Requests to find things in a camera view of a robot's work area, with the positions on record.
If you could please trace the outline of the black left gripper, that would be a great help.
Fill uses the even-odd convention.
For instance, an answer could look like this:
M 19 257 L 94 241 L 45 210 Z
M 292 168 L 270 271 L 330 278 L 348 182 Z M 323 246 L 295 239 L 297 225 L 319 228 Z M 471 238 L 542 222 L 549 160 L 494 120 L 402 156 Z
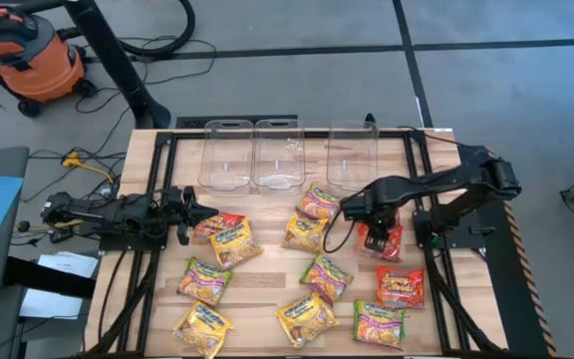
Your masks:
M 204 221 L 218 215 L 218 209 L 200 204 L 192 185 L 185 188 L 170 188 L 162 198 L 162 208 L 170 223 L 178 224 L 177 238 L 180 244 L 189 244 L 189 229 L 198 229 L 193 237 L 208 240 L 213 234 Z

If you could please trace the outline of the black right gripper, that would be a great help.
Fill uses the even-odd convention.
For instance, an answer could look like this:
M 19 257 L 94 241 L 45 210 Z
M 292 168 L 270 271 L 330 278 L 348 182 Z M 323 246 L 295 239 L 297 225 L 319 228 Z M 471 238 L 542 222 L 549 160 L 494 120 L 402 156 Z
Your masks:
M 395 214 L 384 213 L 368 217 L 362 221 L 362 224 L 368 228 L 366 248 L 372 251 L 384 252 L 388 241 L 382 238 L 389 237 L 389 232 L 399 224 L 399 220 Z

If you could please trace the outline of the yellow creamy chicken ramen pack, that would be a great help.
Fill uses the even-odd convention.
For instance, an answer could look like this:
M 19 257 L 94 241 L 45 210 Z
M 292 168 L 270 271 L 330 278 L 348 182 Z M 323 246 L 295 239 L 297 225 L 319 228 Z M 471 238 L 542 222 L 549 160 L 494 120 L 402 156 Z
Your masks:
M 254 239 L 247 219 L 213 233 L 209 238 L 222 269 L 230 269 L 263 252 L 262 245 Z
M 286 225 L 285 236 L 281 246 L 320 253 L 327 221 L 327 218 L 312 219 L 296 212 Z
M 275 316 L 294 348 L 339 325 L 331 307 L 315 292 L 277 310 Z
M 173 329 L 173 335 L 193 346 L 204 359 L 214 359 L 226 336 L 234 329 L 231 321 L 206 303 L 196 300 Z

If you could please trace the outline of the green chili shrimp ramen pack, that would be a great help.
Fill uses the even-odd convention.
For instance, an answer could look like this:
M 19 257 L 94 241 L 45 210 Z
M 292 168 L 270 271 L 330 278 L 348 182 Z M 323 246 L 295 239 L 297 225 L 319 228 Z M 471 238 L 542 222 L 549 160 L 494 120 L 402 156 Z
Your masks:
M 311 290 L 319 293 L 324 301 L 333 305 L 353 280 L 352 274 L 319 254 L 302 273 L 299 282 L 308 285 Z
M 296 209 L 314 219 L 333 217 L 340 208 L 340 198 L 320 184 L 312 183 Z
M 404 309 L 396 309 L 371 303 L 364 300 L 355 300 L 353 339 L 359 342 L 377 344 L 402 349 L 405 337 Z
M 192 257 L 176 292 L 216 306 L 231 279 L 230 270 L 221 270 Z

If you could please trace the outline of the clear plastic bin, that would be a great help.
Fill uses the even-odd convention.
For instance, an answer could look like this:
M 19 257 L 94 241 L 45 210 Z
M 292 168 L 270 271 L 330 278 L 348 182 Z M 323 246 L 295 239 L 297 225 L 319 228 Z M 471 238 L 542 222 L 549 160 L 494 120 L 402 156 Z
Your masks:
M 305 132 L 296 119 L 261 120 L 255 125 L 253 182 L 262 195 L 292 196 L 305 183 Z
M 364 129 L 364 120 L 334 121 L 329 131 L 328 184 L 339 192 L 362 189 L 378 177 L 378 138 Z
M 205 125 L 198 183 L 212 196 L 246 196 L 254 165 L 254 126 L 246 120 Z

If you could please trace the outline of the white paper sheet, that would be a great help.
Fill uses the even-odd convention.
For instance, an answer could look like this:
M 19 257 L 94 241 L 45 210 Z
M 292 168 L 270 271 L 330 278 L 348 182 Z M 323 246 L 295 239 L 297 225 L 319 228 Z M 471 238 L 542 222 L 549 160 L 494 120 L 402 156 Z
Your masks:
M 67 251 L 42 254 L 38 259 L 38 264 L 41 266 L 87 278 L 92 277 L 98 263 L 99 261 L 94 257 Z
M 75 319 L 80 313 L 82 304 L 82 298 L 28 289 L 22 301 L 20 316 Z

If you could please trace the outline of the small black device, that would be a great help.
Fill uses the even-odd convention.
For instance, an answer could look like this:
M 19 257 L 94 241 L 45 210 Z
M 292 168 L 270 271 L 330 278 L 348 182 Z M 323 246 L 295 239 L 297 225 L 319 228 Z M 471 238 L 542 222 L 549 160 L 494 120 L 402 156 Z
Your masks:
M 74 236 L 74 232 L 67 228 L 52 228 L 48 230 L 49 241 L 53 244 L 61 243 Z

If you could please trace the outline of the yellow power plug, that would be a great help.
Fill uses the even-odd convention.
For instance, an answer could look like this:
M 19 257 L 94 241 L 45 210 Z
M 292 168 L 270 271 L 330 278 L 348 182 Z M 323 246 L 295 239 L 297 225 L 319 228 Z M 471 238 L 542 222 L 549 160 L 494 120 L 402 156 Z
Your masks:
M 105 172 L 99 168 L 85 165 L 80 159 L 79 154 L 77 152 L 70 152 L 66 154 L 61 161 L 61 165 L 68 169 L 79 168 L 79 169 L 85 169 L 90 172 L 94 172 L 96 174 L 104 176 L 110 184 L 114 183 L 113 177 L 108 172 Z

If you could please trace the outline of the black beam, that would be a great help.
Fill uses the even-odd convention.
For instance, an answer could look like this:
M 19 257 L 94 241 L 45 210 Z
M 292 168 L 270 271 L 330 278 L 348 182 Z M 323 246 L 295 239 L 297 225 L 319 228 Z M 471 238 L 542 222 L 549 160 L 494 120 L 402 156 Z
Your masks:
M 96 286 L 95 279 L 12 256 L 7 258 L 2 283 L 4 286 L 19 285 L 83 299 L 91 299 Z

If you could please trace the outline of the black ribbed pole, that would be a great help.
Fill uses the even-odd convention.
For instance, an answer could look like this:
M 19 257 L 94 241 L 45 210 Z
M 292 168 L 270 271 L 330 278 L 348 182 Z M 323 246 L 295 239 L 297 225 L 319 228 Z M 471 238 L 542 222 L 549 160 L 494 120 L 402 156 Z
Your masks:
M 126 99 L 137 129 L 167 129 L 171 113 L 157 102 L 94 0 L 64 0 L 73 22 Z

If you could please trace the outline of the orange shop vacuum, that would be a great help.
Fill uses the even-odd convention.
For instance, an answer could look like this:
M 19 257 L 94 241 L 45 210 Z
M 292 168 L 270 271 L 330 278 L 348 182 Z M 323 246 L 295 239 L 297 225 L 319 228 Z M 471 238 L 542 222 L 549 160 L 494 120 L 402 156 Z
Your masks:
M 79 35 L 77 28 L 55 29 L 34 10 L 0 6 L 0 86 L 22 115 L 33 118 L 46 103 L 97 92 L 86 79 L 86 50 L 67 42 Z

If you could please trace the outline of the black aluminium table frame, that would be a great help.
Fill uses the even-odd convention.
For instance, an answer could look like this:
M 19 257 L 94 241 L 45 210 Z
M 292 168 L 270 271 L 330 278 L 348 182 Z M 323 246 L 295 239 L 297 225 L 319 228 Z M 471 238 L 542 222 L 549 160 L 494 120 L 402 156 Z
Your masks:
M 259 356 L 349 356 L 349 355 L 432 355 L 440 351 L 432 299 L 425 273 L 426 309 L 411 310 L 406 317 L 406 338 L 403 350 L 389 350 L 380 345 L 354 341 L 353 301 L 356 299 L 376 300 L 376 265 L 372 260 L 356 252 L 355 233 L 341 250 L 331 255 L 344 270 L 352 273 L 355 280 L 333 310 L 340 325 L 331 328 L 302 349 L 291 346 L 275 311 L 309 293 L 306 285 L 299 283 L 299 277 L 314 255 L 298 250 L 282 248 L 287 221 L 295 212 L 294 206 L 302 197 L 262 195 L 256 187 L 247 196 L 214 197 L 198 186 L 201 170 L 204 134 L 190 131 L 175 131 L 179 135 L 194 136 L 196 139 L 180 140 L 174 163 L 171 184 L 179 187 L 196 185 L 198 202 L 224 211 L 240 213 L 249 218 L 254 238 L 261 241 L 264 252 L 233 269 L 233 279 L 226 289 L 218 311 L 235 326 L 228 331 L 226 341 L 216 357 L 259 357 Z M 305 140 L 306 180 L 326 182 L 326 159 L 328 136 L 322 139 Z M 148 173 L 156 139 L 155 131 L 133 131 L 128 147 L 121 193 L 143 192 L 147 189 Z M 378 140 L 378 171 L 380 176 L 409 175 L 409 166 L 402 139 Z M 402 238 L 401 268 L 425 267 L 425 258 L 416 246 L 412 213 L 414 203 L 408 202 L 401 209 L 404 226 Z M 502 348 L 507 348 L 506 335 L 497 308 L 487 265 L 468 249 L 453 249 L 452 264 L 459 296 L 468 313 L 487 337 Z M 107 253 L 100 263 L 94 298 L 86 326 L 86 343 L 90 350 L 98 342 L 101 309 L 119 252 Z M 176 238 L 175 227 L 170 229 L 167 248 L 159 258 L 156 282 L 153 287 L 150 320 L 143 355 L 146 357 L 193 357 L 196 349 L 172 335 L 179 319 L 186 313 L 194 299 L 176 293 L 186 262 L 196 256 L 216 265 L 213 249 L 208 244 L 192 242 L 181 246 Z M 119 266 L 113 287 L 109 292 L 102 330 L 110 328 L 124 307 L 133 266 L 133 253 L 127 253 Z

